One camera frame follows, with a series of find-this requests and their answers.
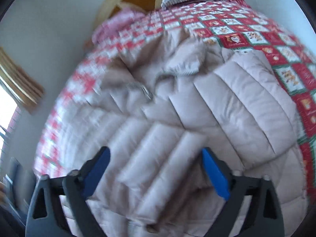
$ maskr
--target wall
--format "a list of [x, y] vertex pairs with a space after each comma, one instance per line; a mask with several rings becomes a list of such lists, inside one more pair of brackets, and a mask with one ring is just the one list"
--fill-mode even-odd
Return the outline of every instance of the wall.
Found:
[[31, 169], [54, 101], [83, 57], [104, 0], [16, 0], [0, 23], [0, 46], [45, 88], [32, 115], [23, 111], [4, 160], [14, 156]]
[[295, 0], [245, 0], [254, 10], [293, 32], [303, 44], [316, 54], [316, 34]]

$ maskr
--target puffer jacket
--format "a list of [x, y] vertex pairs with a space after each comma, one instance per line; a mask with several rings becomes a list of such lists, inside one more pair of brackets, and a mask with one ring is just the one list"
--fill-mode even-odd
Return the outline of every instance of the puffer jacket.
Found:
[[[204, 236], [224, 201], [202, 169], [203, 147], [246, 176], [271, 176], [290, 236], [308, 204], [297, 132], [296, 106], [261, 51], [173, 30], [113, 59], [89, 101], [68, 108], [58, 145], [68, 171], [110, 148], [88, 201], [109, 237]], [[80, 236], [67, 202], [64, 210]]]

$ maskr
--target blue gripper pad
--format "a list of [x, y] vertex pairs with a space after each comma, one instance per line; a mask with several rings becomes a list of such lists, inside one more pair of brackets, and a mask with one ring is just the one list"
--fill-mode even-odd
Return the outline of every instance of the blue gripper pad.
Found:
[[81, 192], [81, 195], [87, 199], [92, 196], [95, 189], [97, 188], [101, 177], [103, 176], [107, 166], [110, 163], [111, 153], [110, 149], [105, 147], [102, 151], [102, 154], [99, 156], [98, 160], [95, 162], [90, 172], [84, 178], [84, 189]]
[[206, 171], [210, 181], [212, 182], [218, 196], [224, 198], [227, 201], [230, 198], [229, 180], [225, 177], [225, 175], [221, 171], [220, 169], [221, 165], [218, 165], [218, 163], [215, 162], [219, 160], [216, 157], [215, 158], [212, 157], [208, 148], [204, 148], [202, 150], [202, 158], [203, 158], [204, 170]]

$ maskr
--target striped curtain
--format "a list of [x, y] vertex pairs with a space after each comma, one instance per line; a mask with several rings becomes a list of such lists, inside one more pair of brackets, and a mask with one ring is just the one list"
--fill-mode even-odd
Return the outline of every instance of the striped curtain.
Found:
[[0, 47], [0, 85], [11, 95], [19, 107], [32, 112], [40, 102], [44, 89], [9, 58]]

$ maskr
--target red and white blanket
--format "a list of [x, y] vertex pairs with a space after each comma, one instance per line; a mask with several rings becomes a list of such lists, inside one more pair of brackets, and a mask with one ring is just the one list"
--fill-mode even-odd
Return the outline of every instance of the red and white blanket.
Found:
[[187, 28], [205, 42], [245, 53], [262, 50], [282, 87], [297, 104], [301, 131], [298, 143], [306, 166], [308, 192], [314, 200], [316, 153], [316, 57], [283, 27], [265, 15], [236, 3], [218, 0], [153, 11], [105, 39], [77, 67], [57, 98], [38, 144], [34, 168], [51, 177], [64, 175], [58, 150], [61, 116], [71, 100], [84, 101], [98, 85], [106, 64], [118, 53], [138, 49], [164, 30]]

